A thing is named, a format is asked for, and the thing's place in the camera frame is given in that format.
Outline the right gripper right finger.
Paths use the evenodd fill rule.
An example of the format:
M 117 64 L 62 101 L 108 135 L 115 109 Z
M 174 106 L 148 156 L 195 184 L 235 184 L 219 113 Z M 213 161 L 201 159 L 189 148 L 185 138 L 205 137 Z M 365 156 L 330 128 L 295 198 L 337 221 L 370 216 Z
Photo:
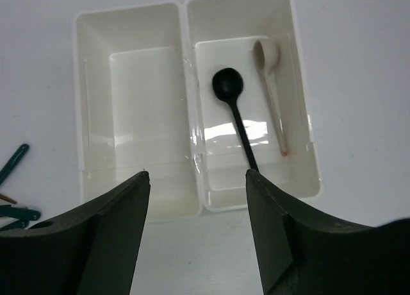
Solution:
M 264 294 L 409 293 L 409 219 L 346 221 L 252 169 L 246 194 Z

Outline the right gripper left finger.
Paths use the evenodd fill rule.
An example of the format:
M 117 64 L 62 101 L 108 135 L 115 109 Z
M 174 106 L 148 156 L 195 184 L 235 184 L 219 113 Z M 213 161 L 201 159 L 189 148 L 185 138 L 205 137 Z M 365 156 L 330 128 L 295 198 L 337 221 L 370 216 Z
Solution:
M 141 171 L 68 212 L 1 232 L 1 294 L 129 294 L 149 197 Z

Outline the black plastic spoon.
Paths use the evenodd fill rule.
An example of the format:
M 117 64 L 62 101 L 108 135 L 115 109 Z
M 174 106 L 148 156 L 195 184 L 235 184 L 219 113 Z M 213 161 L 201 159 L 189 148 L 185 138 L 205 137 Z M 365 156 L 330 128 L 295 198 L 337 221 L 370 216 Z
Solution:
M 236 124 L 236 130 L 242 142 L 243 150 L 247 157 L 250 169 L 259 171 L 258 164 L 238 109 L 238 98 L 244 87 L 241 74 L 232 67 L 223 68 L 214 74 L 211 85 L 217 99 L 226 103 L 231 109 L 233 119 Z

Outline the beige plastic spoon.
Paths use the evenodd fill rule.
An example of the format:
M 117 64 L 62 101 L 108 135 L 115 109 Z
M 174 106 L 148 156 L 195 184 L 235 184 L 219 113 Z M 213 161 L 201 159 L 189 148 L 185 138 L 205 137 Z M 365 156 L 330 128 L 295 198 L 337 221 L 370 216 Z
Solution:
M 288 156 L 288 150 L 279 112 L 275 105 L 272 83 L 270 82 L 270 76 L 273 74 L 277 64 L 279 63 L 279 46 L 273 40 L 261 38 L 255 41 L 252 48 L 252 55 L 256 70 L 261 78 L 262 84 L 265 86 L 265 95 L 268 100 L 268 107 L 270 109 L 270 115 L 272 117 L 272 124 L 277 137 L 279 151 L 283 157 L 286 157 Z

